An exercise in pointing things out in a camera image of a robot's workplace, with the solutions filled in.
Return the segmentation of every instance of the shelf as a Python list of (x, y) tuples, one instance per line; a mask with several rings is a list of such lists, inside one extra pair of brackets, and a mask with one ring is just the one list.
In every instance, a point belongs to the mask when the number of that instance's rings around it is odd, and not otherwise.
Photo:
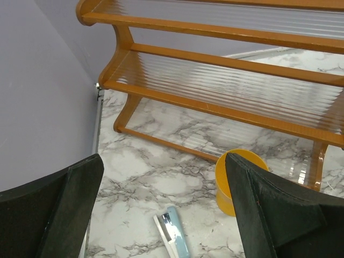
[(132, 51), (176, 58), (187, 61), (194, 61), (208, 65), (216, 65), (226, 68), (233, 68), (244, 71), (252, 71), (266, 75), (274, 75), (284, 78), (332, 85), (344, 88), (344, 76), (321, 73), (317, 71), (307, 71), (290, 67), (281, 67), (271, 64), (256, 63), (245, 60), (224, 58), (222, 56), (207, 55), (195, 52), (181, 51), (177, 49), (156, 47), (143, 44), (133, 44)]
[(103, 0), (84, 22), (344, 53), (342, 13), (178, 0)]
[[(139, 65), (143, 72), (136, 71)], [(131, 51), (109, 89), (344, 146), (343, 88)]]
[(309, 173), (310, 140), (147, 99), (141, 101), (126, 127), (125, 133), (188, 148), (192, 151), (186, 152), (215, 162), (229, 149), (249, 149), (262, 157), (274, 174), (305, 185), (315, 179)]

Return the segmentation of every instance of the marble pattern tile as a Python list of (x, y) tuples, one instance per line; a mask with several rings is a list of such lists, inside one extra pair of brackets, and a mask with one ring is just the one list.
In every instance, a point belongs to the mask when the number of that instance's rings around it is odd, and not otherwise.
[[(336, 67), (342, 61), (336, 58), (324, 55), (324, 64), (312, 69), (341, 73)], [(307, 51), (268, 59), (258, 61), (307, 69), (314, 63)], [(236, 219), (216, 205), (214, 164), (114, 132), (112, 125), (125, 99), (119, 92), (105, 93), (99, 140), (105, 173), (92, 214), (88, 256), (168, 257), (152, 217), (175, 205), (192, 257), (245, 257)], [(297, 182), (309, 165), (310, 141), (154, 101), (142, 101), (128, 126), (214, 155), (248, 148), (261, 155), (275, 173)], [(343, 157), (341, 149), (329, 148), (322, 192), (344, 197)]]
[[(338, 56), (331, 55), (331, 59), (340, 61)], [(138, 58), (144, 73), (136, 73), (131, 65)], [(317, 70), (296, 61), (292, 66)], [(336, 72), (326, 66), (322, 70)], [(136, 53), (129, 54), (112, 80), (311, 127), (323, 126), (319, 125), (319, 120), (342, 91), (330, 85), (142, 53), (138, 57)]]

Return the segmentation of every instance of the light blue stapler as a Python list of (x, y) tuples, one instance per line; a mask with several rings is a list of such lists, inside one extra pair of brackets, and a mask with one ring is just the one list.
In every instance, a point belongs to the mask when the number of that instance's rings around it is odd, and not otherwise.
[(153, 219), (170, 258), (190, 258), (176, 208), (168, 207), (167, 213), (159, 217), (154, 215)]

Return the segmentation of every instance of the wooden shoe rack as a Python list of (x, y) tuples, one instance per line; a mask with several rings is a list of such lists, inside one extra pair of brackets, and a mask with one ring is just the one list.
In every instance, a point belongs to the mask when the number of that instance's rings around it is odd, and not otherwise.
[[(157, 6), (164, 11), (156, 12), (153, 17), (146, 17), (145, 12), (140, 11)], [(329, 0), (80, 0), (76, 14), (82, 24), (111, 24), (116, 33), (115, 54), (99, 77), (102, 88), (128, 94), (114, 130), (217, 161), (216, 156), (126, 128), (144, 97), (307, 138), (314, 144), (306, 186), (319, 190), (327, 146), (344, 148), (344, 134), (341, 134), (344, 132), (344, 76), (138, 44), (129, 29), (136, 27), (344, 54), (344, 40), (340, 35), (302, 34), (296, 31), (297, 24), (292, 20), (289, 31), (279, 30), (277, 24), (283, 19), (282, 15), (276, 17), (275, 30), (229, 27), (226, 17), (237, 8), (257, 8), (257, 12), (262, 8), (272, 12), (283, 10), (286, 15), (289, 11), (301, 10), (344, 15), (344, 1)], [(209, 17), (203, 19), (209, 22), (202, 24), (199, 17)], [(251, 17), (247, 19), (247, 23), (252, 23)], [(307, 23), (319, 22), (309, 18)], [(209, 76), (209, 85), (183, 81), (181, 74), (195, 64)], [(221, 78), (216, 76), (219, 71), (233, 78), (222, 88), (214, 87), (220, 83)], [(272, 94), (265, 94), (264, 87), (272, 89)], [(321, 87), (325, 94), (316, 94), (314, 90), (312, 96), (302, 97), (302, 105), (278, 98), (286, 92), (291, 99), (299, 98), (309, 87)]]

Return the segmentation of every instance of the wooden frame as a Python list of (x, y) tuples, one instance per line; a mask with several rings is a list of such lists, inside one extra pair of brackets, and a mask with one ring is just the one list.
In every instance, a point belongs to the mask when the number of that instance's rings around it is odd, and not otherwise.
[[(329, 53), (344, 53), (344, 41), (338, 39), (327, 39), (309, 37), (303, 35), (285, 34), (277, 32), (266, 32), (258, 30), (247, 30), (242, 28), (232, 28), (224, 26), (214, 26), (205, 24), (186, 23), (181, 21), (161, 20), (153, 18), (131, 17), (119, 14), (99, 13), (93, 10), (101, 4), (102, 1), (110, 1), (115, 8), (120, 10), (116, 0), (80, 0), (77, 5), (76, 13), (78, 20), (84, 24), (91, 26), (94, 23), (111, 24), (117, 37), (117, 47), (115, 54), (109, 64), (105, 67), (99, 77), (99, 83), (104, 89), (113, 89), (128, 93), (126, 104), (120, 115), (114, 122), (114, 130), (117, 132), (128, 133), (141, 137), (146, 140), (153, 141), (158, 144), (169, 146), (183, 152), (191, 153), (204, 159), (216, 162), (218, 157), (209, 155), (194, 149), (186, 148), (181, 145), (164, 141), (150, 135), (136, 132), (126, 128), (133, 112), (137, 108), (143, 97), (154, 99), (157, 101), (182, 106), (184, 108), (202, 111), (216, 116), (237, 120), (240, 122), (268, 128), (311, 139), (314, 141), (313, 152), (311, 157), (311, 167), (307, 178), (306, 187), (314, 190), (320, 190), (321, 175), (323, 170), (323, 161), (328, 145), (335, 145), (344, 148), (344, 135), (335, 134), (331, 131), (333, 126), (339, 128), (344, 127), (344, 121), (337, 121), (336, 114), (343, 114), (344, 110), (344, 91), (335, 100), (331, 110), (325, 115), (319, 123), (319, 128), (311, 128), (287, 121), (282, 121), (258, 114), (248, 113), (228, 107), (215, 105), (196, 99), (176, 96), (166, 92), (145, 87), (145, 73), (143, 71), (139, 53), (147, 53), (151, 55), (164, 56), (168, 58), (188, 60), (210, 65), (216, 65), (226, 68), (234, 68), (255, 73), (274, 75), (279, 77), (291, 78), (305, 82), (321, 83), (344, 88), (344, 76), (324, 74), (312, 71), (299, 70), (288, 67), (278, 67), (269, 64), (260, 64), (244, 60), (236, 60), (230, 58), (222, 58), (218, 56), (181, 51), (176, 49), (136, 44), (132, 38), (129, 27), (147, 28), (152, 30), (161, 30), (169, 32), (177, 32), (184, 34), (201, 35), (215, 38), (240, 40), (247, 42), (263, 43), (276, 46), (292, 47), (308, 49), (313, 51), (322, 51)], [(327, 11), (344, 11), (344, 1), (325, 1), (325, 0), (189, 0), (192, 2), (208, 2), (223, 4), (241, 4), (241, 5), (257, 5), (269, 6), (276, 8), (298, 8), (298, 9), (314, 9)], [(130, 63), (134, 64), (131, 68), (135, 73), (140, 74), (140, 84), (137, 85), (135, 78), (128, 81), (127, 84), (117, 82), (121, 73), (115, 73), (122, 62), (128, 58), (130, 54)]]

